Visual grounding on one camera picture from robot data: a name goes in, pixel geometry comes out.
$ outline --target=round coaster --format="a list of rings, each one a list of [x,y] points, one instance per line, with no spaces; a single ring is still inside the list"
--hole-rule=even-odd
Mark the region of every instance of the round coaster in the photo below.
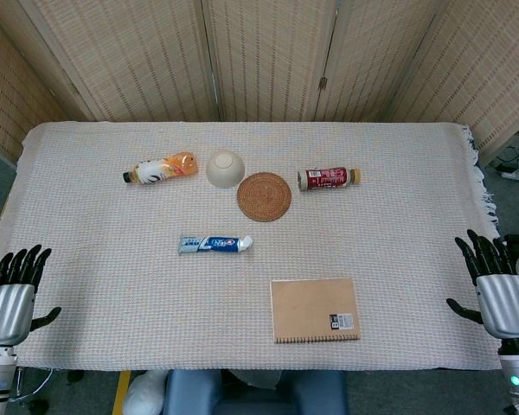
[[[292,193],[283,178],[273,173],[256,173],[240,184],[236,199],[248,218],[270,222],[285,214]]]

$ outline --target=brown notebook cover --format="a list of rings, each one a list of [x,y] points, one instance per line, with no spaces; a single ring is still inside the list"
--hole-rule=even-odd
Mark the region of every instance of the brown notebook cover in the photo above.
[[[276,343],[358,340],[351,278],[272,281]]]

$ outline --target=robotic hand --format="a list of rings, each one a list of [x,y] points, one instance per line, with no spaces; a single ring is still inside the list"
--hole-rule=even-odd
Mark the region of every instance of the robotic hand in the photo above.
[[[464,254],[481,310],[465,309],[451,298],[446,302],[456,314],[483,324],[490,335],[502,340],[498,356],[513,402],[506,412],[519,414],[519,275],[503,243],[494,239],[492,244],[471,229],[467,234],[474,253],[462,239],[456,238],[456,244]]]
[[[50,324],[61,311],[52,309],[47,316],[33,318],[35,294],[41,281],[46,259],[52,252],[41,246],[12,252],[0,262],[0,415],[4,414],[16,372],[17,356],[14,346],[23,342],[30,331]]]

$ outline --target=white ceramic bowl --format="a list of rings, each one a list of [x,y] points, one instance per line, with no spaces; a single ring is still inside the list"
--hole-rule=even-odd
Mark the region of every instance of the white ceramic bowl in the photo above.
[[[217,188],[232,188],[244,177],[244,163],[240,156],[229,150],[216,151],[208,160],[206,176]]]

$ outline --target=barcode label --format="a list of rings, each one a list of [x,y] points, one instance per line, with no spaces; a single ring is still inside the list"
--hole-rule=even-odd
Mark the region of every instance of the barcode label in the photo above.
[[[352,330],[354,328],[354,320],[351,314],[331,314],[330,328],[332,330]]]

